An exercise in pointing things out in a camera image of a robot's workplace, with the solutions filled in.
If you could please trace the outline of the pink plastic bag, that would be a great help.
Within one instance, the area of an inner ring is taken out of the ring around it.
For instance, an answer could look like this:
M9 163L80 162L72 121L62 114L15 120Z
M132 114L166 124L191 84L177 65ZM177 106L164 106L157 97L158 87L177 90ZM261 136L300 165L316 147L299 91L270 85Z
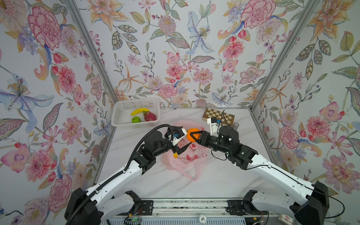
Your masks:
M162 163L167 169L176 170L185 177L196 181L200 178L209 153L210 149L192 142L181 155L175 156L171 151L163 154Z

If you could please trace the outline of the orange fruit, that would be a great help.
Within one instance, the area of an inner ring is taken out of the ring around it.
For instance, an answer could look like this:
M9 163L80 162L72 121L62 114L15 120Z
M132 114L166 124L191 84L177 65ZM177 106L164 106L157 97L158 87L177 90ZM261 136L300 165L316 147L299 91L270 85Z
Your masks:
M196 143L201 137L202 131L197 128L191 128L187 131L187 140Z

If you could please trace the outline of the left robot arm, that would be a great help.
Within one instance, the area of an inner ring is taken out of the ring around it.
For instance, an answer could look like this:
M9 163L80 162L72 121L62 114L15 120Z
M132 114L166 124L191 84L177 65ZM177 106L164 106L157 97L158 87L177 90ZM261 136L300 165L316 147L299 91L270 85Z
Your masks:
M156 164L157 156L172 151L181 154L186 147L178 143L186 138L183 127L162 124L149 131L135 146L125 166L86 190L78 188L70 197L64 218L68 225L100 225L118 214L134 214L141 199L124 187Z

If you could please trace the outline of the green apple fruit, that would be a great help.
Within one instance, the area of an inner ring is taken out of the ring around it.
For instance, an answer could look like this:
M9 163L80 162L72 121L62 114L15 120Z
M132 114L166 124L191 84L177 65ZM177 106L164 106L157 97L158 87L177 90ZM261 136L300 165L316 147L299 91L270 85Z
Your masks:
M141 118L140 118L140 117L135 116L135 117L132 118L131 122L132 122L132 123L140 123L140 122L142 122L142 121L141 121Z

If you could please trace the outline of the red dragon fruit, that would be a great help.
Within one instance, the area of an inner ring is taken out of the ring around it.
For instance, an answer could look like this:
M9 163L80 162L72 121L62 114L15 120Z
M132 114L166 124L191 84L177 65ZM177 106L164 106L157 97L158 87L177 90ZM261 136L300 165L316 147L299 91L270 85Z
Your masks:
M156 121L158 119L157 115L150 111L143 111L143 116L146 122Z

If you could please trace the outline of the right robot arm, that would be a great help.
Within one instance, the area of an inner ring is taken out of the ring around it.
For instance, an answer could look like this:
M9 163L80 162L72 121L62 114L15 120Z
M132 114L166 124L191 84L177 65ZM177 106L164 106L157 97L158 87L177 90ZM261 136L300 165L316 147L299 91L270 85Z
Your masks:
M264 178L286 194L279 197L250 190L241 202L244 213L268 211L293 217L301 225L324 223L330 207L327 186L320 182L312 184L276 166L256 150L241 144L238 132L231 126L221 127L218 136L195 129L188 132L187 138L226 154L231 163Z

